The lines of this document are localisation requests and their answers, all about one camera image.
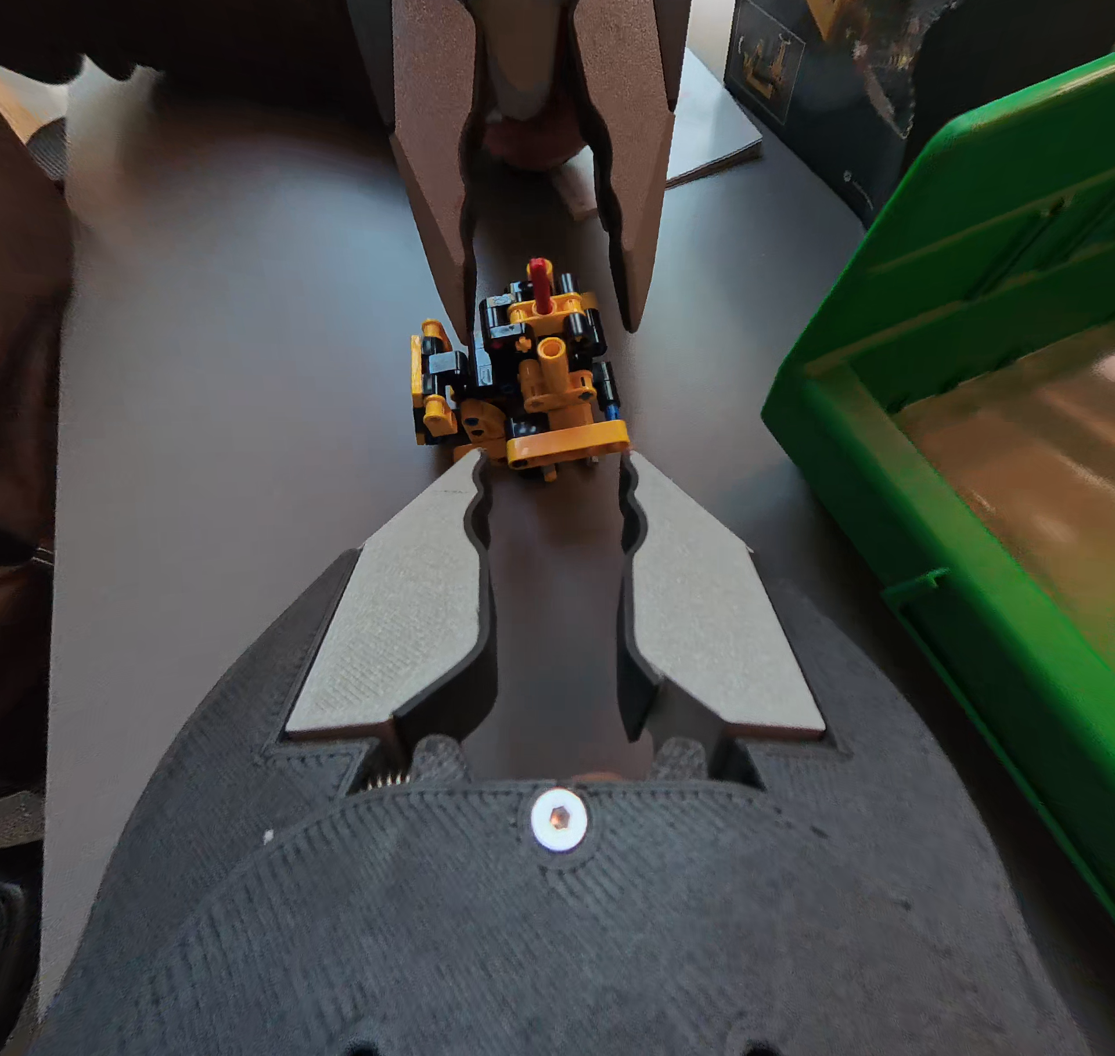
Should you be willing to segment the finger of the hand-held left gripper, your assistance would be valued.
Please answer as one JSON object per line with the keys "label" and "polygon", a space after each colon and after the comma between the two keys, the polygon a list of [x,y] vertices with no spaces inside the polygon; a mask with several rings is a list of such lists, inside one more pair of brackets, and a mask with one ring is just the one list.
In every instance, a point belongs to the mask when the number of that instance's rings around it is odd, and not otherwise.
{"label": "finger of the hand-held left gripper", "polygon": [[391,0],[391,148],[444,310],[465,338],[476,284],[466,168],[479,30],[460,0]]}
{"label": "finger of the hand-held left gripper", "polygon": [[651,285],[675,128],[677,0],[571,0],[569,48],[617,304],[633,335]]}

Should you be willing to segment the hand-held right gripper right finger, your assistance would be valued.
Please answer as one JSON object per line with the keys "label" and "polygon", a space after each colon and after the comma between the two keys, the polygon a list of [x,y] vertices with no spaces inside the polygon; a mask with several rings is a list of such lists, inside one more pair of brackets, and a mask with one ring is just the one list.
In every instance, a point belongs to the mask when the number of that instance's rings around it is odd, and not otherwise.
{"label": "hand-held right gripper right finger", "polygon": [[825,721],[741,537],[639,453],[622,456],[620,507],[629,740],[818,740]]}

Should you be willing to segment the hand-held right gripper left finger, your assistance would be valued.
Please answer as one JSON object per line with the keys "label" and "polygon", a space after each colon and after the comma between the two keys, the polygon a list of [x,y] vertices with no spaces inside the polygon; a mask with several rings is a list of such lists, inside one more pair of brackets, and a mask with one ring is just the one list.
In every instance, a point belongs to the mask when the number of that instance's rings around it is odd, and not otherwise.
{"label": "hand-held right gripper left finger", "polygon": [[489,463],[471,452],[360,550],[287,716],[295,742],[374,737],[409,760],[464,742],[497,695]]}

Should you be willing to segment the yellow and black lego model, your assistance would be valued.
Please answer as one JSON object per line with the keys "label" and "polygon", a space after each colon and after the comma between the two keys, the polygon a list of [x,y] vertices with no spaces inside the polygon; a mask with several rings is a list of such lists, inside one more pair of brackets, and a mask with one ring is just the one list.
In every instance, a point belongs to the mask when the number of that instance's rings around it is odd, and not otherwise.
{"label": "yellow and black lego model", "polygon": [[411,337],[411,413],[419,446],[469,451],[513,472],[556,476],[631,449],[605,327],[594,300],[549,259],[479,302],[465,346],[437,319]]}

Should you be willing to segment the lego instruction booklet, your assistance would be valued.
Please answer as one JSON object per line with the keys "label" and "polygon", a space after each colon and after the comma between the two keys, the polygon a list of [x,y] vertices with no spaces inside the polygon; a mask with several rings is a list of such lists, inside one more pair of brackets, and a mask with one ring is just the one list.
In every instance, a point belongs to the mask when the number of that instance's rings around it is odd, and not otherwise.
{"label": "lego instruction booklet", "polygon": [[687,48],[675,112],[667,188],[762,157],[762,133],[723,83]]}

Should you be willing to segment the dark lego set box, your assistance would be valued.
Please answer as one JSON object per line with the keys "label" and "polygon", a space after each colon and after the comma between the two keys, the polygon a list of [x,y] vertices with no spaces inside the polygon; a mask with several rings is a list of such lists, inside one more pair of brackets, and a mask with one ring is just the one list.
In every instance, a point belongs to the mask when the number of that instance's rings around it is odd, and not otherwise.
{"label": "dark lego set box", "polygon": [[871,227],[927,141],[1058,71],[1025,0],[736,0],[725,80]]}

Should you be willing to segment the person's left hand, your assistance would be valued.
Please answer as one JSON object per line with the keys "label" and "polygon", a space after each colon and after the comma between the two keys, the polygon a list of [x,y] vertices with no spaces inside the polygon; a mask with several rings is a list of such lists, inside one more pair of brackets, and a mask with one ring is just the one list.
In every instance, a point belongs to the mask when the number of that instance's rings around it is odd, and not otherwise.
{"label": "person's left hand", "polygon": [[553,106],[526,122],[504,117],[486,124],[484,148],[513,169],[547,173],[561,167],[586,145],[576,115]]}

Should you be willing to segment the green plastic bin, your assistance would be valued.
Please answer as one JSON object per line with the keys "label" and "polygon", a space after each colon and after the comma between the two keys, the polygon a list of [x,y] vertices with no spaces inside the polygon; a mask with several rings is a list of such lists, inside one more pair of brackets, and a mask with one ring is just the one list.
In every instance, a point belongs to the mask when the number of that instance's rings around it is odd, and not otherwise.
{"label": "green plastic bin", "polygon": [[1113,913],[1113,54],[940,129],[762,420]]}

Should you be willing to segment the person's brown clothing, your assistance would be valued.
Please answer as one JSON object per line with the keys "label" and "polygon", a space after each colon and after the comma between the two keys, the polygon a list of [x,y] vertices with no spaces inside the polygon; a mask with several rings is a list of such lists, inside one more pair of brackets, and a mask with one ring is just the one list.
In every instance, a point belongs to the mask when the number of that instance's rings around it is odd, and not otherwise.
{"label": "person's brown clothing", "polygon": [[64,195],[1,123],[1,792],[40,793],[57,492],[59,351],[72,292]]}

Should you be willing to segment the black mesh chair seat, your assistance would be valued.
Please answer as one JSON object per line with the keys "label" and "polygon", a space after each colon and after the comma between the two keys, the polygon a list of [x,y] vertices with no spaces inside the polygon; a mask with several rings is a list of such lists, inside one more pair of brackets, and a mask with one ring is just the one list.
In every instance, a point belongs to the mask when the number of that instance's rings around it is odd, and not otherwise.
{"label": "black mesh chair seat", "polygon": [[45,802],[37,789],[1,792],[1,1045],[33,988],[42,913]]}

